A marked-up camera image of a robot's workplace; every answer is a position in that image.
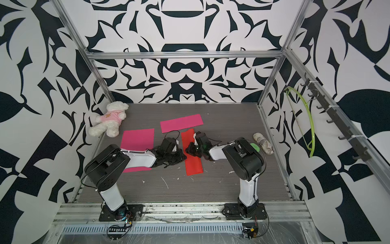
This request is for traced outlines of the red square paper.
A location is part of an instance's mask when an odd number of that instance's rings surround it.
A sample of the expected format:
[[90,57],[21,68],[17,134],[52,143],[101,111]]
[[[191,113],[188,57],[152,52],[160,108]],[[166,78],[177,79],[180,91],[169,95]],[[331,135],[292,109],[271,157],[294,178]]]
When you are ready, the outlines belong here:
[[194,129],[189,129],[181,134],[183,152],[187,156],[187,159],[185,160],[185,169],[187,176],[201,174],[204,172],[201,159],[185,152],[185,150],[190,146],[191,142],[195,142],[194,133]]

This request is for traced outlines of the magenta paper sheet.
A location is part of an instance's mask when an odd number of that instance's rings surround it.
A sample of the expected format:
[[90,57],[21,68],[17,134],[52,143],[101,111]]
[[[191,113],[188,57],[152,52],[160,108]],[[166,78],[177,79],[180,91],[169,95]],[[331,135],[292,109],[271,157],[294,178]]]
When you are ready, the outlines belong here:
[[203,120],[200,114],[195,114],[187,117],[182,117],[178,119],[162,121],[160,122],[160,128],[162,133],[168,133],[171,131],[179,131],[183,129],[188,129],[192,127],[197,127],[203,125]]
[[148,171],[156,162],[153,149],[154,129],[124,131],[120,148],[130,157],[123,173]]

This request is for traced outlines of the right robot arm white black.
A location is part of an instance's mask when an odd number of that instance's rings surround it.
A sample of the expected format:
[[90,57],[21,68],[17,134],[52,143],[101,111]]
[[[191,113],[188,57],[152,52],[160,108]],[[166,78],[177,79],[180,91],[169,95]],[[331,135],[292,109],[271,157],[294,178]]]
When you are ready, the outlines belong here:
[[266,161],[260,151],[243,137],[222,145],[212,145],[212,140],[202,132],[194,133],[192,139],[195,141],[186,148],[186,153],[208,161],[227,160],[240,179],[237,207],[226,207],[224,215],[229,218],[247,219],[255,216],[260,209],[258,179],[266,169]]

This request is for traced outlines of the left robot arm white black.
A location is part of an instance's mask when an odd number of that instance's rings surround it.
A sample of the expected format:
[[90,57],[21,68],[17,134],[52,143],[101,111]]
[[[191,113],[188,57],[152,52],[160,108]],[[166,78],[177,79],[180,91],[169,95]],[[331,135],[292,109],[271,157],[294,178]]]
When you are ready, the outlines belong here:
[[108,210],[123,215],[127,204],[117,181],[127,169],[156,168],[176,165],[187,159],[175,138],[165,138],[161,145],[145,151],[127,150],[112,144],[93,158],[84,168],[85,176],[93,184]]

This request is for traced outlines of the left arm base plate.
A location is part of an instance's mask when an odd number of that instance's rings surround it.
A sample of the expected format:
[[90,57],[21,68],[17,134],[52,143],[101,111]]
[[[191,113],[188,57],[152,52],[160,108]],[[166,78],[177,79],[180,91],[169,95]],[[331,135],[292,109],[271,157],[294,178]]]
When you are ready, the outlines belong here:
[[112,211],[107,205],[101,206],[99,216],[100,222],[121,222],[133,221],[136,217],[141,217],[143,213],[143,204],[123,204],[119,209]]

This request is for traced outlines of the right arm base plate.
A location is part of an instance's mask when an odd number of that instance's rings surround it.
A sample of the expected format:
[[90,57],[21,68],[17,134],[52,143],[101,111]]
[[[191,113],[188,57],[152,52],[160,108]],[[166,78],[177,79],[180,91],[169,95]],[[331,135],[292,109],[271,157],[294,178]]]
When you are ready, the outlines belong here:
[[262,203],[250,207],[241,203],[226,203],[221,213],[227,220],[265,220],[268,214]]

